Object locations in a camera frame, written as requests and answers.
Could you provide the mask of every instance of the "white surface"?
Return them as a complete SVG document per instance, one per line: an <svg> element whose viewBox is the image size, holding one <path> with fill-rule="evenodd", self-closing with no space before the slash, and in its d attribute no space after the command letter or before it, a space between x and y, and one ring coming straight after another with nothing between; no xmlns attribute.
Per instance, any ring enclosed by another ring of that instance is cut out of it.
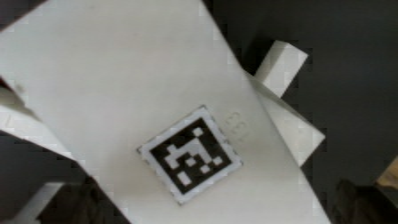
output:
<svg viewBox="0 0 398 224"><path fill-rule="evenodd" d="M38 224L38 220L35 219L40 211L47 205L47 202L58 192L63 183L46 183L40 187L28 203L14 217L14 219L1 224Z"/></svg>
<svg viewBox="0 0 398 224"><path fill-rule="evenodd" d="M275 41L257 68L255 78L280 97L301 67L307 54L291 44Z"/></svg>
<svg viewBox="0 0 398 224"><path fill-rule="evenodd" d="M255 83L255 80L252 80L252 82L257 89L259 101L264 105L264 110L268 112L294 161L301 166L325 139L325 135L262 84Z"/></svg>
<svg viewBox="0 0 398 224"><path fill-rule="evenodd" d="M72 159L44 124L35 119L14 93L0 88L0 130Z"/></svg>
<svg viewBox="0 0 398 224"><path fill-rule="evenodd" d="M49 0L0 74L133 223L328 223L198 0ZM198 105L243 167L179 206L134 149Z"/></svg>

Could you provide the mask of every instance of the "dark background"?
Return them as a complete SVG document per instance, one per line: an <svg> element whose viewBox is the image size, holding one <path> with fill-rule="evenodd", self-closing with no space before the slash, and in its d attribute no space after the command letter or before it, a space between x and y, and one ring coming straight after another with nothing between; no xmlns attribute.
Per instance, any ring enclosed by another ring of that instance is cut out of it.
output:
<svg viewBox="0 0 398 224"><path fill-rule="evenodd" d="M273 40L309 53L282 99L326 135L301 169L330 213L339 179L372 184L398 154L398 1L204 2L252 74ZM0 0L1 26L37 3ZM38 183L78 180L83 172L49 152L33 153L42 149L12 143L8 136L0 139L1 219Z"/></svg>

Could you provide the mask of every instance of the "white board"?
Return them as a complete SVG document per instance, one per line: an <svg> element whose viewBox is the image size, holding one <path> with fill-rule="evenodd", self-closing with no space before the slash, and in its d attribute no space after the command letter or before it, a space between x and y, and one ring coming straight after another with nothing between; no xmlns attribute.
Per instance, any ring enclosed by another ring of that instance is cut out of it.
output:
<svg viewBox="0 0 398 224"><path fill-rule="evenodd" d="M133 223L328 223L200 1L49 0L0 74ZM202 105L243 166L179 205L136 148Z"/></svg>

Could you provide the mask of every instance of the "black and white square pattern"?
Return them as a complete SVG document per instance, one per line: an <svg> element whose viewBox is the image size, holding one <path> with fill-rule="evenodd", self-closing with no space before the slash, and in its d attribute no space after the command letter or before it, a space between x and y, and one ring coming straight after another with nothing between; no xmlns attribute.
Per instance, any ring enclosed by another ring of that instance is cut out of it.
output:
<svg viewBox="0 0 398 224"><path fill-rule="evenodd" d="M179 204L241 166L204 107L142 145L138 152Z"/></svg>

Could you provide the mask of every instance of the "white foam board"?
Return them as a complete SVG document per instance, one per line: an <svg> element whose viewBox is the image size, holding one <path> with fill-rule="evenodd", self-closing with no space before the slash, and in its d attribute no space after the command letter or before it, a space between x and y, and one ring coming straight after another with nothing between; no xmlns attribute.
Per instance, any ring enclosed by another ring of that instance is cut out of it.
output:
<svg viewBox="0 0 398 224"><path fill-rule="evenodd" d="M1 224L40 224L37 216L42 209L51 201L51 198L60 190L63 183L46 183L38 191L33 194L33 197L28 200L28 203L22 206L19 213L12 220L5 221Z"/></svg>
<svg viewBox="0 0 398 224"><path fill-rule="evenodd" d="M202 9L49 0L0 34L0 73L133 223L328 223ZM181 206L136 148L202 105L243 166Z"/></svg>
<svg viewBox="0 0 398 224"><path fill-rule="evenodd" d="M278 97L282 97L305 59L305 52L277 40L255 71L255 78Z"/></svg>
<svg viewBox="0 0 398 224"><path fill-rule="evenodd" d="M26 110L14 93L0 88L0 130L72 159L46 125Z"/></svg>

